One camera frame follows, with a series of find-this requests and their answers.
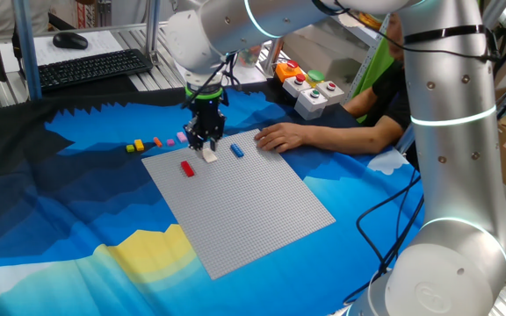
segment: red lego brick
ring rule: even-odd
[[[181,162],[181,167],[183,168],[183,171],[185,172],[186,176],[188,177],[194,176],[194,171],[192,170],[189,162]]]

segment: hand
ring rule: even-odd
[[[277,152],[284,153],[306,143],[306,126],[292,123],[276,124],[257,134],[255,140],[260,140],[257,146],[265,151],[276,148]]]

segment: tablecloth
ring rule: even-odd
[[[277,122],[357,125],[339,105],[303,122],[269,83],[228,95],[228,135]],[[392,148],[348,156],[302,147],[283,157],[336,223],[211,280],[141,163],[185,146],[153,143],[182,131],[191,117],[176,106],[183,98],[72,96],[0,110],[0,315],[325,315],[372,277],[379,262],[356,219],[414,169]],[[127,153],[136,139],[146,150]],[[422,194],[409,193],[403,226]],[[363,222],[383,253],[400,202]]]

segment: computer mouse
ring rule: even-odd
[[[58,48],[85,49],[89,45],[85,37],[74,32],[59,32],[52,42]]]

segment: blue fabric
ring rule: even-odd
[[[222,109],[227,134],[300,119],[261,92],[230,90],[228,96],[231,106]],[[356,125],[352,118],[338,122],[344,114],[329,115],[334,112],[315,123]],[[137,231],[166,232],[177,223],[141,158],[184,147],[159,148],[153,138],[175,139],[189,117],[178,106],[103,104],[100,111],[61,111],[44,123],[46,133],[70,145],[0,175],[0,208],[8,208],[0,212],[0,314],[323,315],[372,277],[379,262],[356,219],[407,186],[414,171],[399,160],[384,167],[391,148],[377,157],[311,147],[283,154],[336,223],[215,281],[195,258],[169,277],[137,283],[120,268],[122,262],[97,251]],[[126,145],[136,139],[147,150],[127,153]],[[422,194],[420,186],[409,193],[402,226]],[[382,253],[394,243],[400,202],[363,223]],[[408,241],[422,223],[423,214]],[[36,271],[16,283],[4,274],[15,271],[17,277],[22,269]]]

